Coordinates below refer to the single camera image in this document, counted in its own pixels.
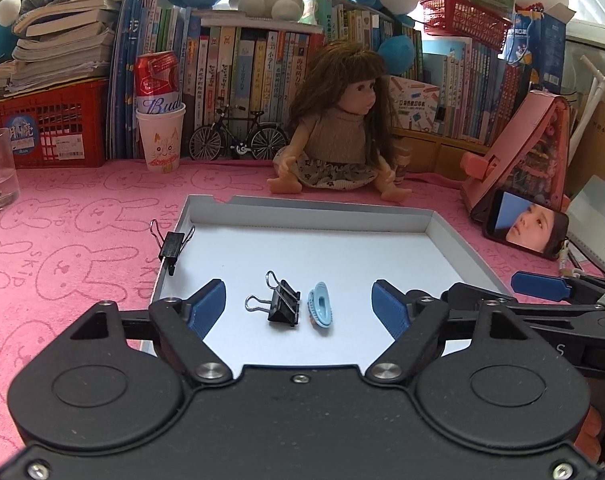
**orange plastic crate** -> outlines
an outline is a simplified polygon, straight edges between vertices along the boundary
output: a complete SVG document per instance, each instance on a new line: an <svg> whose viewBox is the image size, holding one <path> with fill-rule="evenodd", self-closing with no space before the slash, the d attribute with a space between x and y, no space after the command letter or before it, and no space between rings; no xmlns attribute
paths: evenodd
<svg viewBox="0 0 605 480"><path fill-rule="evenodd" d="M468 0L420 0L425 33L432 36L466 36L502 51L511 22Z"/></svg>
<svg viewBox="0 0 605 480"><path fill-rule="evenodd" d="M107 87L107 79L90 80L0 101L0 128L12 129L16 167L105 164Z"/></svg>

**beer can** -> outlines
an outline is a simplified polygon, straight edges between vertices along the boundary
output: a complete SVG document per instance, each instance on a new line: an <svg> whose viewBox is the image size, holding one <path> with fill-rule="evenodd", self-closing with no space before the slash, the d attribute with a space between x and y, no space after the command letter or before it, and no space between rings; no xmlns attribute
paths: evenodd
<svg viewBox="0 0 605 480"><path fill-rule="evenodd" d="M138 56L134 65L136 109L165 114L180 108L178 58L172 51Z"/></svg>

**doll's face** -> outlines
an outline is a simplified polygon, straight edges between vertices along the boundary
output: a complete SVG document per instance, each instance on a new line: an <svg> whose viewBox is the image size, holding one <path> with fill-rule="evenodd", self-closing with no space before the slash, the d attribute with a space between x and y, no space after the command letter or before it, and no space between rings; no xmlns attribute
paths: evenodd
<svg viewBox="0 0 605 480"><path fill-rule="evenodd" d="M523 211L507 231L505 240L542 253L553 228L553 211L532 204Z"/></svg>
<svg viewBox="0 0 605 480"><path fill-rule="evenodd" d="M376 102L375 80L348 85L338 102L339 108L355 115L367 115Z"/></svg>

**floral skirt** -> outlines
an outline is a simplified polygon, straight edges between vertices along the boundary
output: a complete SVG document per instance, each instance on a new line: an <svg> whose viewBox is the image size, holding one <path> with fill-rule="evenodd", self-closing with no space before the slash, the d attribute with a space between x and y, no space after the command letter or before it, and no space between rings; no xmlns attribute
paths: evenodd
<svg viewBox="0 0 605 480"><path fill-rule="evenodd" d="M278 168L282 150L276 153L274 165ZM307 187L324 189L351 190L366 186L373 181L378 172L364 164L334 164L302 153L290 167L292 173Z"/></svg>

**light blue hair clip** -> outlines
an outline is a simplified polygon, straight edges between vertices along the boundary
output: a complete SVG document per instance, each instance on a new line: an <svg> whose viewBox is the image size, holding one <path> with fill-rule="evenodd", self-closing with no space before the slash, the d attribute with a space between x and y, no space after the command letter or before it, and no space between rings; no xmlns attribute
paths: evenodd
<svg viewBox="0 0 605 480"><path fill-rule="evenodd" d="M331 325L331 305L329 304L329 292L324 282L318 282L316 287L309 292L307 306L311 320L319 327L329 328Z"/></svg>

